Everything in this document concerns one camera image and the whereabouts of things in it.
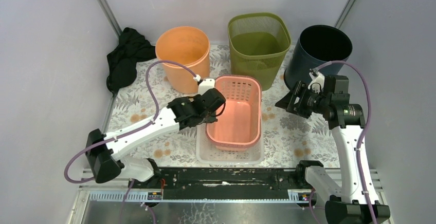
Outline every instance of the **gray floor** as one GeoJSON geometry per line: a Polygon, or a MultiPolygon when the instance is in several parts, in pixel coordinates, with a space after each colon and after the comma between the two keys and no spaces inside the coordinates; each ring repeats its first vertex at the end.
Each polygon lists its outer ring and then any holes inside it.
{"type": "MultiPolygon", "coordinates": [[[[153,223],[151,213],[128,202],[124,206],[125,224],[153,223]]],[[[118,224],[119,202],[90,201],[84,224],[118,224]]],[[[154,207],[158,224],[300,224],[316,223],[309,209],[285,203],[160,203],[154,207]]],[[[326,223],[324,210],[315,209],[321,223],[326,223]]]]}

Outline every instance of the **white wall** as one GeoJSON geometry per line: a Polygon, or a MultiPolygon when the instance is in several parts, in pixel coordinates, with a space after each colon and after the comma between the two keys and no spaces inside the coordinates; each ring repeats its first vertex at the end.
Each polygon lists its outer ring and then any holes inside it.
{"type": "MultiPolygon", "coordinates": [[[[342,30],[350,62],[368,79],[373,121],[368,157],[395,224],[434,223],[436,0],[357,0],[342,30]]],[[[366,105],[352,71],[352,99],[366,105]]]]}
{"type": "Polygon", "coordinates": [[[0,223],[65,223],[116,44],[96,0],[0,0],[0,223]]]}
{"type": "Polygon", "coordinates": [[[281,16],[293,42],[313,24],[334,25],[347,0],[107,0],[120,26],[156,42],[166,30],[190,25],[213,43],[228,43],[227,24],[239,14],[269,11],[281,16]]]}

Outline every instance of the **black cloth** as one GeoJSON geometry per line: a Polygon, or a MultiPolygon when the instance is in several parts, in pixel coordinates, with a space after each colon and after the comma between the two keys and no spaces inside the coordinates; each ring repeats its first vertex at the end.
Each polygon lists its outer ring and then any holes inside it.
{"type": "Polygon", "coordinates": [[[155,47],[132,28],[125,28],[120,35],[118,46],[107,55],[109,76],[106,86],[115,93],[131,85],[136,79],[136,63],[156,58],[155,47]]]}

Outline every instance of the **floral tablecloth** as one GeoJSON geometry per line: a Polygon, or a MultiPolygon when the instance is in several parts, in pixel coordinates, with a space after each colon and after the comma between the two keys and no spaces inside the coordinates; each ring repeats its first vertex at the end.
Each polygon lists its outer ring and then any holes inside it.
{"type": "MultiPolygon", "coordinates": [[[[322,116],[313,114],[309,119],[304,119],[274,107],[288,93],[283,82],[283,72],[292,56],[292,50],[293,48],[286,55],[272,87],[262,92],[265,159],[253,167],[295,167],[300,160],[319,160],[325,167],[339,167],[335,141],[322,116]]],[[[154,115],[154,103],[145,81],[146,69],[154,61],[156,60],[138,63],[135,82],[119,90],[108,131],[129,126],[154,115]]],[[[212,45],[210,63],[212,78],[230,74],[229,47],[212,45]]],[[[171,87],[160,66],[150,71],[150,84],[161,107],[172,99],[183,96],[171,87]]],[[[153,158],[159,166],[214,166],[197,161],[195,129],[185,129],[177,134],[149,141],[132,151],[131,155],[136,158],[153,158]]]]}

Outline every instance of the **green bin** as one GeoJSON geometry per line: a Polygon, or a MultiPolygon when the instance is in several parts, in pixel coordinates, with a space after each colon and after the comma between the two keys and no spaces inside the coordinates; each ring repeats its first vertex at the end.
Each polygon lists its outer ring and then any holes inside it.
{"type": "Polygon", "coordinates": [[[243,14],[228,26],[231,73],[255,78],[262,90],[271,88],[290,48],[283,20],[268,12],[243,14]]]}

